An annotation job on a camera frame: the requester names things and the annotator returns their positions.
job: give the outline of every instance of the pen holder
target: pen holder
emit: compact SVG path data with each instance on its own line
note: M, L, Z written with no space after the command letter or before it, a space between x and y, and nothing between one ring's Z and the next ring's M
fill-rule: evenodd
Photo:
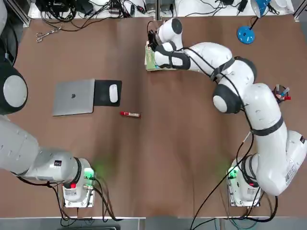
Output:
M286 88L282 85L279 85L279 91L276 90L276 87L272 90L272 93L277 101L278 104L280 104L281 102L283 102L284 100L280 100L278 99L278 97L276 96L277 94L281 94Z

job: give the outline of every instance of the white mouse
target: white mouse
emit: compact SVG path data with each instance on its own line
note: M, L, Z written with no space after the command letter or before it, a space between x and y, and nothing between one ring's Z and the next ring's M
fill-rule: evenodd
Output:
M110 85L110 101L116 103L118 101L117 85Z

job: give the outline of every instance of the black mouse pad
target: black mouse pad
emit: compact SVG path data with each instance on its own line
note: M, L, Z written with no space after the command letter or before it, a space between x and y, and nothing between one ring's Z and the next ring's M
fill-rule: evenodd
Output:
M117 85L118 101L110 101L110 85ZM121 80L95 80L94 106L120 106Z

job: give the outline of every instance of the pen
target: pen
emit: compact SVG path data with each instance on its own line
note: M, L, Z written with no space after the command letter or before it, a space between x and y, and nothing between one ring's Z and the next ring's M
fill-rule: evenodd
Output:
M132 117L138 117L138 118L141 117L141 114L139 114L139 113L130 113L130 112L124 112L124 111L121 111L121 112L120 112L120 115L123 115L123 116L132 116Z

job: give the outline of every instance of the brown table surface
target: brown table surface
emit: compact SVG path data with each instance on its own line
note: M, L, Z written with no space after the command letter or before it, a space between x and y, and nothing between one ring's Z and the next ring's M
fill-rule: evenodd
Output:
M249 20L182 18L183 43L222 44L234 56L255 63L257 82L271 88L277 83L289 86L292 100L282 104L283 117L289 129L307 136L307 50L300 24L292 16L264 17L254 27L256 40L247 46L238 41L236 30ZM192 217L234 159L248 125L242 113L225 115L215 109L215 84L206 76L145 70L148 21L105 20L76 33L50 35L39 44L35 34L50 27L41 20L32 21L16 62L27 81L29 99L22 111L9 118L34 135L41 146L69 150L75 157L103 167L99 176L107 181L116 216ZM120 107L95 107L93 114L53 117L57 82L91 78L121 80ZM120 111L141 112L142 118L121 117ZM278 216L307 217L306 175L304 163L279 197ZM60 216L51 189L23 184L4 170L0 181L0 217ZM226 216L223 201L225 184L213 193L200 216ZM102 216L100 198L96 196L94 208L80 212ZM242 208L230 210L231 216L243 213ZM252 215L270 215L265 199Z

